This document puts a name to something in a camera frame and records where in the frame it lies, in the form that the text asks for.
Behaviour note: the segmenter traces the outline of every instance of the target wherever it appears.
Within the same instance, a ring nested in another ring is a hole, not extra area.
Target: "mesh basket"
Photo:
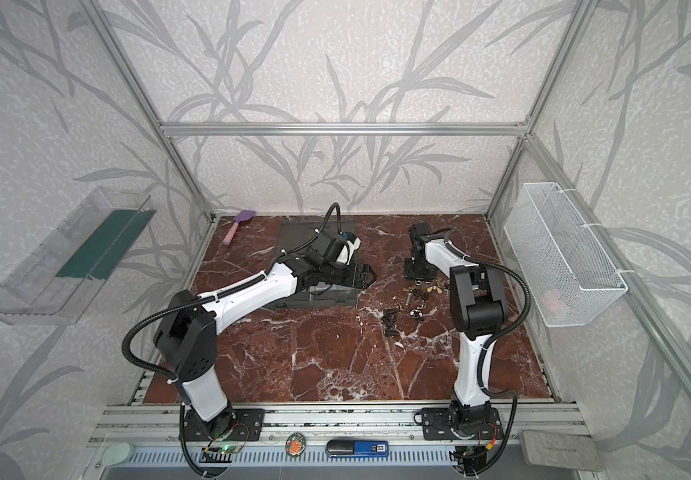
[[[558,184],[524,184],[504,229],[546,326],[587,325],[628,291]]]

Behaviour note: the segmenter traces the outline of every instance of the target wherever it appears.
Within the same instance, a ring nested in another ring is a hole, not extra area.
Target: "spatula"
[[[234,217],[234,224],[231,225],[231,230],[228,230],[228,234],[226,234],[226,237],[223,239],[223,245],[230,245],[231,240],[234,239],[236,229],[239,228],[239,224],[249,220],[253,216],[255,216],[255,212],[253,210],[240,211],[239,214]]]

